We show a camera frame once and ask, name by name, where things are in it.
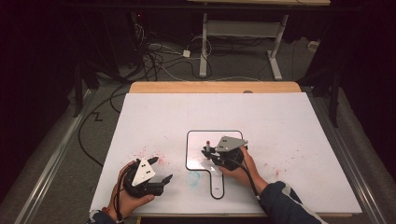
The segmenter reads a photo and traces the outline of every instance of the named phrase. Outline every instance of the table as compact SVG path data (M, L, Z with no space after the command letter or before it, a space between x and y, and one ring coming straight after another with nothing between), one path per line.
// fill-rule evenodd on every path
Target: table
M304 5L304 6L328 6L330 0L189 0L192 2L209 3L233 3L233 4L253 4L253 5ZM269 63L271 65L274 78L277 81L282 80L279 67L276 62L276 54L282 40L283 32L286 28L286 22L289 15L283 15L280 22L253 22L253 21L213 21L207 19L207 13L204 13L203 31L202 31L202 52L200 62L200 77L206 77L207 66L207 36L251 36L251 37L274 37L275 44L272 50L267 51Z
M136 215L264 216L250 189L224 178L224 197L215 200L209 174L187 169L184 154L193 142L189 134L202 130L241 131L261 175L269 182L281 178L290 183L304 204L320 215L361 212L309 100L292 82L134 83L125 97L92 209L108 203L117 173L127 161L157 156L155 182L165 175L174 177L164 194L136 209Z

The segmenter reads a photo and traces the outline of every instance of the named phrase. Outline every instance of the dark blue sleeve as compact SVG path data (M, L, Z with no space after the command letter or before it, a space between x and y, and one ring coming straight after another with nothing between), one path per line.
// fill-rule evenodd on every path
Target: dark blue sleeve
M305 207L286 183L269 184L260 195L260 206L275 224L326 223Z
M99 210L91 211L90 218L85 224L116 224L116 222L111 219L111 217Z

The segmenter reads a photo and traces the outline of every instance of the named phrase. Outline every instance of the human hand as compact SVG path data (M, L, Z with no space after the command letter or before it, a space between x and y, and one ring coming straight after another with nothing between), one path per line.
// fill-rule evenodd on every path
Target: human hand
M257 192L261 194L262 191L267 187L268 183L259 175L256 164L254 163L253 158L248 154L248 150L246 149L246 147L241 146L240 149L244 154L244 162L242 165L250 172L250 175L254 182L254 186ZM244 170L242 170L242 168L238 167L235 170L230 171L227 168L220 166L219 170L224 175L235 178L239 183L245 186L251 186L248 175Z
M121 170L119 174L119 178L123 171L128 168L129 165L134 164L134 161L129 162L127 165L125 165ZM117 194L117 186L118 183L113 188L113 192L111 193L111 198L110 198L110 203L108 204L108 214L111 216L111 218L114 221L117 221L117 213L116 213L116 208L114 207L114 200L115 200L115 195ZM132 214L132 212L137 208L142 205L145 205L146 203L149 203L154 200L154 195L145 195L141 198L134 198L126 192L126 190L121 189L120 191L120 213L122 214L123 218L126 218Z

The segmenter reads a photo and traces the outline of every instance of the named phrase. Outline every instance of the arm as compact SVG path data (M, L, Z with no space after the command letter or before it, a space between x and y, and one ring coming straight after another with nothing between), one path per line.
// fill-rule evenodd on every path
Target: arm
M121 170L119 174L119 178L121 177L121 181L123 181L123 176L121 174L123 171L131 164L133 164L134 161L128 163L125 165ZM117 222L117 212L115 208L115 196L117 194L117 186L119 183L116 183L116 185L113 188L113 191L110 196L110 203L108 204L108 207L102 208L102 211L99 210L94 210L90 213L90 219L88 220L88 223L98 223L98 224L113 224ZM140 207L146 203L151 202L154 200L154 195L145 195L141 198L134 198L130 196L125 190L121 189L120 190L120 214L122 217L129 217L132 212L137 208Z
M254 186L260 194L260 206L268 217L277 224L283 223L325 223L320 217L305 207L294 190L283 182L268 184L260 175L253 158L245 147L240 147L244 154L244 166L249 170ZM229 171L219 168L224 175L235 178L245 186L250 186L247 174L237 168Z

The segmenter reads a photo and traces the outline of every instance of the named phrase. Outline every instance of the dark background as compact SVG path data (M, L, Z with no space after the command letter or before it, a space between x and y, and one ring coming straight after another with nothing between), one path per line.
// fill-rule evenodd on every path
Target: dark background
M322 40L306 75L314 76L323 66L337 62L340 85L375 151L395 178L396 6L390 0L332 1L332 5L355 7L364 2L368 5L361 13L337 14L333 20L318 14L291 15L284 39L292 42L304 36ZM202 29L202 14L196 12L141 15L145 30L180 44L188 44ZM88 12L81 17L49 0L0 2L0 201L69 106L67 94L74 85L77 62L84 66L88 59L118 73L118 65L136 59L136 52L123 50L123 46L134 47L125 18L126 14L109 11ZM262 20L254 16L248 19ZM94 86L95 69L86 66L84 71L87 85ZM309 85L328 82L328 77L318 76Z

